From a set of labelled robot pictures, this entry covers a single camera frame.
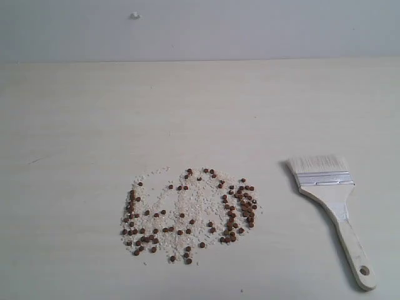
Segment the small white wall fixture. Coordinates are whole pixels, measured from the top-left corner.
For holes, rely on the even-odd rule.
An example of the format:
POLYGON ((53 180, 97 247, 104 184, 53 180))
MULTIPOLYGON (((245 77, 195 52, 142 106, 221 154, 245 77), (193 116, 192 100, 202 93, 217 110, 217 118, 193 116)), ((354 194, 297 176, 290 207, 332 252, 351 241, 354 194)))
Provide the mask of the small white wall fixture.
POLYGON ((141 15, 138 12, 132 12, 130 15, 131 19, 140 19, 141 15))

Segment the pile of beans and rice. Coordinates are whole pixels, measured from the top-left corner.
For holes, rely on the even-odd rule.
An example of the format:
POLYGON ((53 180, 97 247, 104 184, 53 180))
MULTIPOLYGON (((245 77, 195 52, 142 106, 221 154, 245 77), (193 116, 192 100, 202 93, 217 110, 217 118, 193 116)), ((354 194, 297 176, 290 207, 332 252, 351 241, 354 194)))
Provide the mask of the pile of beans and rice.
POLYGON ((248 178, 189 167, 177 178, 164 167, 136 176, 126 194, 119 235, 129 253, 164 253, 190 265, 198 251, 238 242, 263 214, 248 178))

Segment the white wooden paint brush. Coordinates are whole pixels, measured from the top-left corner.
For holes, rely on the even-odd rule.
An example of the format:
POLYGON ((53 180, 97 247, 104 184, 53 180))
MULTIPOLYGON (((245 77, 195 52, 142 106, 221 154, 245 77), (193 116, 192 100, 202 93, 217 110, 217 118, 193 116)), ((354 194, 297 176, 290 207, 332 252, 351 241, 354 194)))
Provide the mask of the white wooden paint brush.
POLYGON ((372 291, 377 279, 348 214, 347 200, 355 183, 344 158, 336 155, 293 157, 286 161, 300 194, 319 203, 336 228, 357 285, 372 291))

